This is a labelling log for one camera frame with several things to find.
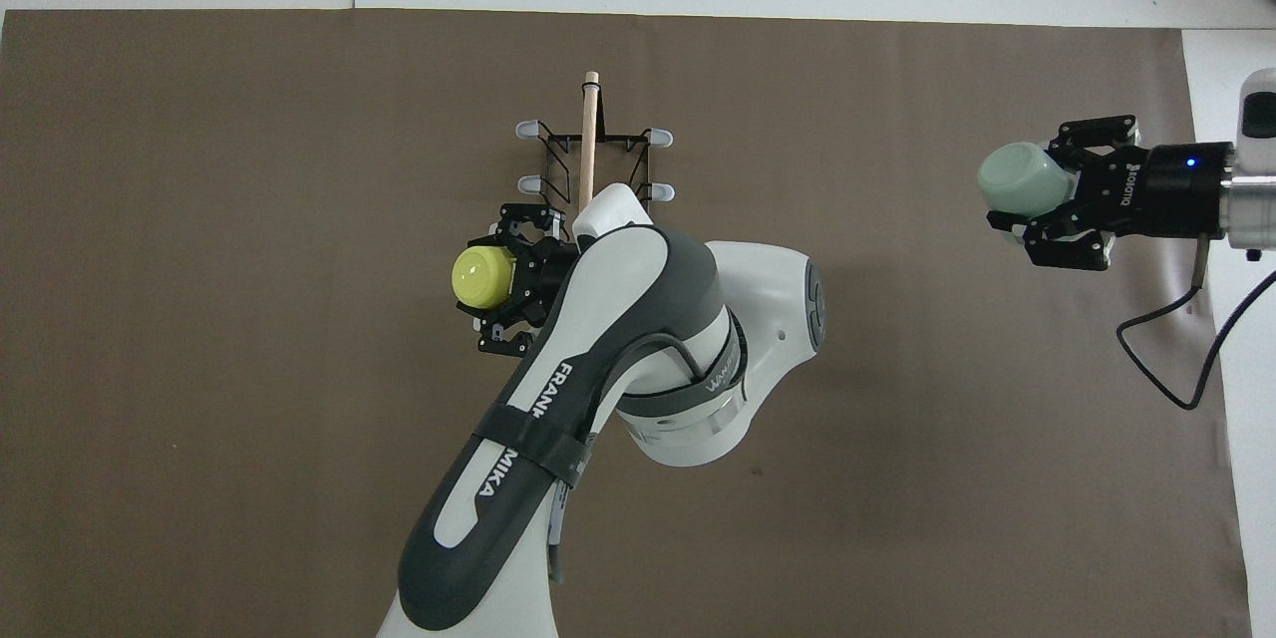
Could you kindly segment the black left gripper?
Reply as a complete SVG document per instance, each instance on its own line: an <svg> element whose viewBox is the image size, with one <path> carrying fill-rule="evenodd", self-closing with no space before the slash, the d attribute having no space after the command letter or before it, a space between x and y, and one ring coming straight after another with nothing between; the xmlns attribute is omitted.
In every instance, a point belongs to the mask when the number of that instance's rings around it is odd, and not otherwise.
<svg viewBox="0 0 1276 638"><path fill-rule="evenodd" d="M510 244L514 269L510 302L496 308L471 308L480 352L521 359L536 342L550 315L570 267L581 256L575 242L561 242L565 212L547 203L503 203L495 225L496 244ZM533 241L524 228L538 230Z"/></svg>

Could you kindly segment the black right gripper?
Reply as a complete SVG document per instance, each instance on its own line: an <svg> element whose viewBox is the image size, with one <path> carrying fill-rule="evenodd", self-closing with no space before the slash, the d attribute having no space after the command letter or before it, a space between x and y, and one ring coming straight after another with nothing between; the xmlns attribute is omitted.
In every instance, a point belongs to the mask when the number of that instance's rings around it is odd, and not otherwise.
<svg viewBox="0 0 1276 638"><path fill-rule="evenodd" d="M988 211L991 228L1021 244L1034 265L1108 271L1115 235L1221 239L1222 182L1231 143L1134 147L1134 115L1065 121L1048 142L1057 165L1085 165L1079 202L1044 214ZM1099 156L1094 149L1108 148Z"/></svg>

